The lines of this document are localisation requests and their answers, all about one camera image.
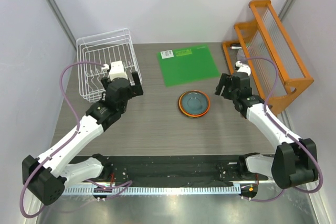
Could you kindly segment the dark teal plate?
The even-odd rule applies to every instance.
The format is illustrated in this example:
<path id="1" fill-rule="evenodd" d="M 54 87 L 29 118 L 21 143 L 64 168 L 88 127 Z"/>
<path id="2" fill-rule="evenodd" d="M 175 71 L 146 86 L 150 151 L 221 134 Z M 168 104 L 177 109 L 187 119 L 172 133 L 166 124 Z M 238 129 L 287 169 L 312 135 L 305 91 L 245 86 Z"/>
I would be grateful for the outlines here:
<path id="1" fill-rule="evenodd" d="M 204 113 L 209 101 L 203 93 L 199 91 L 188 91 L 181 96 L 181 108 L 184 112 L 191 115 L 200 115 Z"/>

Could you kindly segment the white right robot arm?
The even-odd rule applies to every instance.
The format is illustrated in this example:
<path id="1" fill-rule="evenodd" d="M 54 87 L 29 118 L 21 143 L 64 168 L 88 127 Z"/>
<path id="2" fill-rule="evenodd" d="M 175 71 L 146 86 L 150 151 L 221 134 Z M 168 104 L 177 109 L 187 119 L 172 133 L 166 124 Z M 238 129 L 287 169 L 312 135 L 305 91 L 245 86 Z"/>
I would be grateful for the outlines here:
<path id="1" fill-rule="evenodd" d="M 252 93 L 247 73 L 222 74 L 215 94 L 231 100 L 236 111 L 255 125 L 275 149 L 273 156 L 259 153 L 240 156 L 239 177 L 250 179 L 255 173 L 261 174 L 272 178 L 281 189 L 323 182 L 315 142 L 302 139 L 277 119 L 264 100 Z"/>

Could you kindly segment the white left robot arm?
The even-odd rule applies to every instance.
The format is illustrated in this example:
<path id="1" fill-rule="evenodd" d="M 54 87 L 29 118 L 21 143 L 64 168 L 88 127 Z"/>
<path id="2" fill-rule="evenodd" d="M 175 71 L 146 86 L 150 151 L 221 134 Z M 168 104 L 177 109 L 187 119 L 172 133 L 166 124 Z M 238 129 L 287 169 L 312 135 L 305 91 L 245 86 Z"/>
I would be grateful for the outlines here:
<path id="1" fill-rule="evenodd" d="M 73 158 L 92 140 L 104 133 L 126 112 L 130 99 L 143 95 L 139 74 L 104 77 L 105 91 L 99 101 L 91 105 L 85 115 L 66 136 L 53 147 L 34 158 L 22 162 L 23 183 L 45 206 L 53 204 L 65 189 L 85 181 L 107 181 L 112 163 L 101 154 L 94 154 L 83 162 L 73 164 Z"/>

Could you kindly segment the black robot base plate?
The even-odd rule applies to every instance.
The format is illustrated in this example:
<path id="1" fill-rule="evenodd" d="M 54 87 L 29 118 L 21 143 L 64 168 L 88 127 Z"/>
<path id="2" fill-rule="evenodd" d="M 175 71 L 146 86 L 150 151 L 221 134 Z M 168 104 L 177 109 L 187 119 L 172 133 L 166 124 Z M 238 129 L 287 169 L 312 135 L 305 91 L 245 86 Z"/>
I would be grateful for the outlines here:
<path id="1" fill-rule="evenodd" d="M 108 156 L 109 167 L 94 182 L 129 180 L 133 187 L 222 187 L 235 182 L 267 181 L 244 171 L 239 155 Z"/>

